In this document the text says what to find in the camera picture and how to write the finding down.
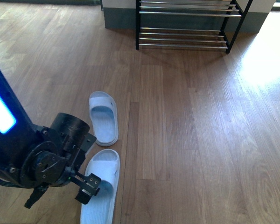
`wooden floor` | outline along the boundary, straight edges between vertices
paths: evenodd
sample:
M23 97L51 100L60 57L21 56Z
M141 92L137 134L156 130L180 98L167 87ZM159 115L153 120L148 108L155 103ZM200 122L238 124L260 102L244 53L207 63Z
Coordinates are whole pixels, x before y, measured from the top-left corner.
M114 97L114 224L280 224L280 13L226 55L136 51L100 6L0 3L0 69L38 125L58 112L91 125L89 95ZM32 190L0 186L0 224L78 224L77 191L50 188L28 210Z

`black metal frame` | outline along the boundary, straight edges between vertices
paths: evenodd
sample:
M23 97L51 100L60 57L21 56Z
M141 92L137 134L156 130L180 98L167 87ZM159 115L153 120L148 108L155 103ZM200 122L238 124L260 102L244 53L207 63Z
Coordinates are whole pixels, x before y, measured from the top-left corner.
M153 1L153 0L136 0L136 49L139 50L139 46L140 45L145 45L145 46L165 46L165 47L183 47L183 48L210 48L210 49L226 49L226 53L229 54L230 50L238 36L238 33L243 25L243 22L245 20L245 17L249 11L249 8L253 2L253 0L249 0L245 9L243 10L237 0L221 0L224 4L201 4L201 2L199 3L191 3L190 2L180 2L180 3L174 3L174 2L169 2L169 1ZM141 4L146 3L146 4L161 4L161 7L143 7L141 6ZM172 7L163 7L163 5L190 5L190 6L225 6L228 7L228 9L215 9L215 8L200 8L201 10L204 11L217 11L217 12L222 12L225 11L226 14L216 14L216 13L187 13L187 12L168 12L167 10L176 10L178 9L179 11L183 10L183 8L172 8ZM191 29L165 29L165 28L142 28L141 27L141 14L164 14L164 15L194 15L194 16L213 16L213 17L224 17L224 21L222 23L221 29L220 30L191 30ZM225 33L225 28L228 22L228 19L230 17L240 17L240 21L237 25L237 28L233 34L233 37L231 39L231 41L228 40L227 35ZM150 29L150 30L163 30L165 32L162 33L147 33L147 32L141 32L144 29ZM205 32L211 32L211 33L216 33L216 35L213 35L213 37L215 38L215 40L202 40L202 41L198 41L198 40L187 40L187 39L166 39L166 36L168 35L174 35L174 33L172 33L172 31L176 31L177 33L175 33L175 36L183 36L183 37L188 37L188 36L200 36L200 37L205 37ZM149 35L157 35L157 36L165 36L164 38L152 38L149 37ZM170 44L163 44L163 43L141 43L140 40L143 41L176 41L177 43L170 43ZM187 45L187 44L180 44L181 41L184 42L198 42L198 43L215 43L215 44L221 44L221 43L225 43L224 46L211 46L211 45L195 45L195 44L191 44L191 45Z

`blue led light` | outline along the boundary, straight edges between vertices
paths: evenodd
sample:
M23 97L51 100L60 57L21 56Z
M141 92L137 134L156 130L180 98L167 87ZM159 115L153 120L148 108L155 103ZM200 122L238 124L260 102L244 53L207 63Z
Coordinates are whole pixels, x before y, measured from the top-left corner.
M16 123L16 119L0 97L0 132L7 133Z

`sunlight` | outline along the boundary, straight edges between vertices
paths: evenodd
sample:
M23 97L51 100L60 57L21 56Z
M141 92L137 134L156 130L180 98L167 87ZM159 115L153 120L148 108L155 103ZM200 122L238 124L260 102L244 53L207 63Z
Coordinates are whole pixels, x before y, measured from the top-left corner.
M265 86L280 80L280 54L267 43L256 37L242 60L240 75L251 85Z

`white slipper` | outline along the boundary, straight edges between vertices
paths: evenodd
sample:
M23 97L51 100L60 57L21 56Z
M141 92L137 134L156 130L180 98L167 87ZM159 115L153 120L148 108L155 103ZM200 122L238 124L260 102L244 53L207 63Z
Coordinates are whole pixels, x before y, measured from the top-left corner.
M120 159L117 152L104 149L90 160L85 176L101 178L100 191L88 204L82 204L80 224L111 224L119 181Z
M100 146L113 145L118 140L117 108L114 99L102 91L89 97L90 119L96 143Z

